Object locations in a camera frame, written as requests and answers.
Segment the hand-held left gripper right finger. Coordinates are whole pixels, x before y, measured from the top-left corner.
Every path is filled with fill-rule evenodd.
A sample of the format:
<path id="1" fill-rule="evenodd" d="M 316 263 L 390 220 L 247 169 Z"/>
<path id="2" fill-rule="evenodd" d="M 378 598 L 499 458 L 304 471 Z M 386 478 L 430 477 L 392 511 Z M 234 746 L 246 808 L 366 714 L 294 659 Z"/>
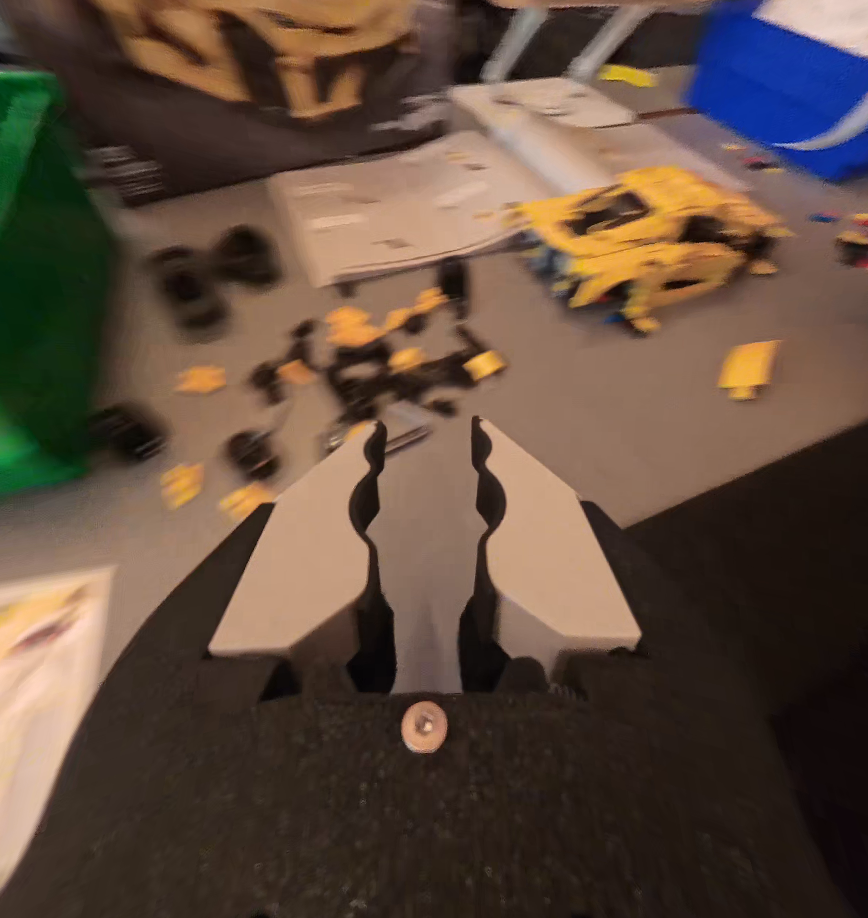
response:
<path id="1" fill-rule="evenodd" d="M 573 656 L 633 652 L 642 631 L 579 494 L 491 421 L 472 419 L 485 529 L 461 614 L 464 692 L 494 691 L 511 660 L 548 678 Z"/>

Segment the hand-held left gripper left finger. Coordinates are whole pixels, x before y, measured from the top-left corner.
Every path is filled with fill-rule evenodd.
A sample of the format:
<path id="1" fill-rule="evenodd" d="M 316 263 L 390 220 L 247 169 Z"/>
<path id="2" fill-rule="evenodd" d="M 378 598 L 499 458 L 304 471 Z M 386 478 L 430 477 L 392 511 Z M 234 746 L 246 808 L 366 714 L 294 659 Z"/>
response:
<path id="1" fill-rule="evenodd" d="M 386 445 L 385 425 L 372 421 L 275 499 L 211 657 L 279 659 L 297 677 L 326 661 L 359 691 L 392 692 L 394 612 L 369 532 Z"/>

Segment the yellow brick panel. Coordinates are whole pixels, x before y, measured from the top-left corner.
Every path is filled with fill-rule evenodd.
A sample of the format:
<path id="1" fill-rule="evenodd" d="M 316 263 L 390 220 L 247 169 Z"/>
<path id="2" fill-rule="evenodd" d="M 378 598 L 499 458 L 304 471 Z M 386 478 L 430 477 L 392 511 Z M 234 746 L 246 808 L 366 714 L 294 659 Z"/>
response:
<path id="1" fill-rule="evenodd" d="M 748 401 L 757 398 L 772 382 L 781 339 L 756 341 L 735 346 L 720 368 L 717 386 L 729 399 Z"/>

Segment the grey desk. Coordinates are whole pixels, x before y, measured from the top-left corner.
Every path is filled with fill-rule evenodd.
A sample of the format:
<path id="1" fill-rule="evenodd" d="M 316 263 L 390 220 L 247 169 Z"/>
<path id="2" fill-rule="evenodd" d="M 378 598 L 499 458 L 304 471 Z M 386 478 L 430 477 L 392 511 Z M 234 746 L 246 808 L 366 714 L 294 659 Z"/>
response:
<path id="1" fill-rule="evenodd" d="M 841 266 L 836 225 L 809 216 L 868 212 L 868 177 L 846 186 L 786 169 L 750 172 L 726 144 L 742 144 L 696 114 L 653 121 L 721 169 L 750 182 L 753 196 L 783 216 L 795 236 L 780 246 L 780 269 L 677 305 L 660 329 L 638 339 L 594 312 L 564 312 L 514 253 L 472 262 L 472 326 L 509 362 L 495 380 L 461 398 L 459 415 L 387 461 L 382 509 L 371 532 L 380 548 L 383 591 L 394 609 L 395 690 L 460 687 L 456 623 L 472 587 L 417 608 L 409 561 L 396 561 L 390 525 L 434 498 L 452 525 L 468 526 L 475 549 L 483 521 L 474 511 L 471 417 L 490 420 L 621 526 L 868 418 L 868 273 Z M 290 329 L 341 303 L 314 289 L 288 241 L 265 184 L 247 182 L 147 205 L 127 214 L 126 274 L 110 310 L 110 353 L 101 403 L 141 402 L 165 420 L 165 454 L 141 465 L 100 457 L 66 487 L 0 500 L 0 583 L 115 566 L 101 668 L 106 672 L 147 617 L 233 530 L 220 500 L 240 481 L 221 453 L 238 430 L 265 413 L 244 377 L 276 357 Z M 273 233 L 286 279 L 267 292 L 231 294 L 228 331 L 190 342 L 176 331 L 141 258 L 170 244 L 202 247 L 225 229 L 252 224 Z M 772 382 L 748 401 L 719 389 L 735 346 L 781 339 Z"/>

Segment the black wheel rim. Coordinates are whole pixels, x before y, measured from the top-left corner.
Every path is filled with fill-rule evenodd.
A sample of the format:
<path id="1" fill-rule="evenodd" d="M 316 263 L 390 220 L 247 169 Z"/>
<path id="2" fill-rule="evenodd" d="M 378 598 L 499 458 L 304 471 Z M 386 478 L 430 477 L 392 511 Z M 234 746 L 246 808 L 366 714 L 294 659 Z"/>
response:
<path id="1" fill-rule="evenodd" d="M 279 473 L 281 460 L 267 430 L 242 430 L 224 443 L 229 465 L 246 481 L 265 482 Z"/>

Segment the small black wheel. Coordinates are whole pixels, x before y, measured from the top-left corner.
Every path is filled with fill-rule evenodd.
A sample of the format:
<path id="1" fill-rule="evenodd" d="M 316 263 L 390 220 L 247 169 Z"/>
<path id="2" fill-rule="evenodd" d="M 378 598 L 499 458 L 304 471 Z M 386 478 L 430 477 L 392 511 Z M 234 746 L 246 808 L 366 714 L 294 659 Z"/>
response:
<path id="1" fill-rule="evenodd" d="M 162 453 L 166 431 L 158 419 L 130 403 L 106 407 L 91 416 L 89 432 L 99 448 L 140 464 Z"/>

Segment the pile of black yellow parts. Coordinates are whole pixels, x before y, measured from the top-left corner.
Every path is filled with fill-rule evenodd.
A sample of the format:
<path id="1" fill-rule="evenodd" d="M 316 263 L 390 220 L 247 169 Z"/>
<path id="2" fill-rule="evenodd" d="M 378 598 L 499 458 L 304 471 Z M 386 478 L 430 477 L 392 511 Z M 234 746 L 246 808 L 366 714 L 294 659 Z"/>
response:
<path id="1" fill-rule="evenodd" d="M 322 449 L 325 454 L 334 453 L 367 428 L 372 420 L 379 419 L 386 409 L 418 407 L 440 417 L 455 416 L 455 400 L 435 396 L 435 391 L 473 389 L 505 373 L 509 364 L 498 350 L 474 333 L 467 320 L 454 320 L 452 325 L 459 347 L 437 358 L 430 357 L 420 346 L 394 348 L 390 343 L 394 334 L 421 335 L 431 316 L 442 310 L 453 314 L 437 285 L 418 294 L 414 304 L 390 311 L 381 327 L 371 323 L 366 311 L 355 306 L 338 307 L 324 318 L 325 341 L 330 347 L 325 364 L 320 364 L 313 356 L 315 321 L 302 321 L 290 333 L 290 347 L 286 353 L 279 359 L 263 361 L 250 371 L 245 383 L 261 396 L 266 407 L 272 410 L 272 417 L 261 428 L 245 430 L 269 431 L 279 454 L 275 437 L 286 420 L 284 406 L 289 401 L 290 389 L 320 380 L 325 382 L 340 408 L 331 429 L 324 435 Z M 270 488 L 281 468 L 273 478 L 254 483 L 246 481 L 229 465 L 224 445 L 222 456 L 242 485 L 220 500 L 220 509 L 230 518 L 241 521 L 259 503 L 270 499 Z"/>

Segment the black rubber tyre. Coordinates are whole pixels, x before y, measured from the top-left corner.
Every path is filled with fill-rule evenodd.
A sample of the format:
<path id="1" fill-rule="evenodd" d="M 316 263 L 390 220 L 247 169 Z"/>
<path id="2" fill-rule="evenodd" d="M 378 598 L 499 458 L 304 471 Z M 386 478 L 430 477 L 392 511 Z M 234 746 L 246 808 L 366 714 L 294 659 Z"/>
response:
<path id="1" fill-rule="evenodd" d="M 268 288 L 283 277 L 270 237 L 247 225 L 228 230 L 211 250 L 211 266 L 222 280 Z"/>
<path id="2" fill-rule="evenodd" d="M 437 270 L 437 286 L 452 308 L 455 320 L 464 322 L 470 315 L 471 281 L 466 262 L 458 257 L 446 257 Z"/>
<path id="3" fill-rule="evenodd" d="M 178 327 L 204 331 L 226 321 L 229 307 L 197 250 L 187 246 L 166 247 L 150 254 L 147 264 Z"/>

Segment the yellow brick car model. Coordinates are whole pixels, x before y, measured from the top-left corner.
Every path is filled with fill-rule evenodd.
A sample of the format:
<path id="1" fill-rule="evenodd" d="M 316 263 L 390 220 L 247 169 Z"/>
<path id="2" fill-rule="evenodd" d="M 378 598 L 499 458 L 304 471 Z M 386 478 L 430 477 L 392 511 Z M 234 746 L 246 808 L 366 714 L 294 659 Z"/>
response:
<path id="1" fill-rule="evenodd" d="M 657 312 L 743 274 L 768 275 L 794 233 L 744 193 L 676 166 L 634 169 L 610 186 L 512 202 L 505 227 L 566 309 L 600 306 L 637 336 Z"/>

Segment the instruction booklet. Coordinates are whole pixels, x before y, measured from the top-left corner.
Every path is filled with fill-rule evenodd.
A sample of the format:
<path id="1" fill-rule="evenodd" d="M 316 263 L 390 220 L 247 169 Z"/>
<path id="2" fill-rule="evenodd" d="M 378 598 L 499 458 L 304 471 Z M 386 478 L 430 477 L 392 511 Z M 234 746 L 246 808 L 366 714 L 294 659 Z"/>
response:
<path id="1" fill-rule="evenodd" d="M 547 184 L 476 131 L 364 162 L 276 174 L 267 190 L 311 286 L 399 273 L 505 244 L 505 209 Z"/>

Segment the green storage bin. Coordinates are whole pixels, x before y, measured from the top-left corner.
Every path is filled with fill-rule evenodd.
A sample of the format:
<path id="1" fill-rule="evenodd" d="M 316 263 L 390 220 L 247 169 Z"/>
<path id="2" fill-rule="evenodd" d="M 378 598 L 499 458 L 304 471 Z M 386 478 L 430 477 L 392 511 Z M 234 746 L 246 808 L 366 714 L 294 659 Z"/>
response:
<path id="1" fill-rule="evenodd" d="M 81 476 L 115 237 L 56 79 L 0 72 L 0 497 Z"/>

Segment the pile of small coloured pins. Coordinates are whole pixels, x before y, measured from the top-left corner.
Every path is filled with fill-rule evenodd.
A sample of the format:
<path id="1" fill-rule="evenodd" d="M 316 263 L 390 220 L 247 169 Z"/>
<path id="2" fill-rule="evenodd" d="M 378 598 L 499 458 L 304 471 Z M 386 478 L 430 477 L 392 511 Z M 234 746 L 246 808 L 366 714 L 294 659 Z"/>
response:
<path id="1" fill-rule="evenodd" d="M 840 265 L 868 272 L 868 212 L 850 215 L 833 245 Z"/>

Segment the toy car box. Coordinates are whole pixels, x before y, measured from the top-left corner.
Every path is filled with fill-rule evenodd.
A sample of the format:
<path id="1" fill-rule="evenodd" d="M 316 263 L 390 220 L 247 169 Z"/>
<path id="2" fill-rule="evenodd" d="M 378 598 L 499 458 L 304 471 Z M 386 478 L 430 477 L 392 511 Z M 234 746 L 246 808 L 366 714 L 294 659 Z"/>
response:
<path id="1" fill-rule="evenodd" d="M 0 2 L 132 202 L 409 149 L 447 120 L 453 2 Z"/>

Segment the blue storage bin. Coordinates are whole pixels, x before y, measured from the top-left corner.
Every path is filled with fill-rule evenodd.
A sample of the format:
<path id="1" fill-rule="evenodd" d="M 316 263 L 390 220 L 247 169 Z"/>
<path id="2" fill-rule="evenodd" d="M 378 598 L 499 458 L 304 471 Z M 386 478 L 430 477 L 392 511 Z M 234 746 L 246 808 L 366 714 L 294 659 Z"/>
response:
<path id="1" fill-rule="evenodd" d="M 686 103 L 820 179 L 867 176 L 868 54 L 785 26 L 769 5 L 711 7 Z"/>

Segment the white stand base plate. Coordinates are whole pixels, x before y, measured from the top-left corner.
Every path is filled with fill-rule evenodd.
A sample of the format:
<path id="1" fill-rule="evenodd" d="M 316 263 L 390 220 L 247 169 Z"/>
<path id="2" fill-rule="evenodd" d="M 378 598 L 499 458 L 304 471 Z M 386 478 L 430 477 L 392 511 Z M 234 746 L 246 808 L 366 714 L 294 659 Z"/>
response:
<path id="1" fill-rule="evenodd" d="M 637 115 L 592 86 L 566 77 L 453 86 L 450 98 L 489 130 L 542 119 L 570 129 L 598 130 L 634 123 Z"/>

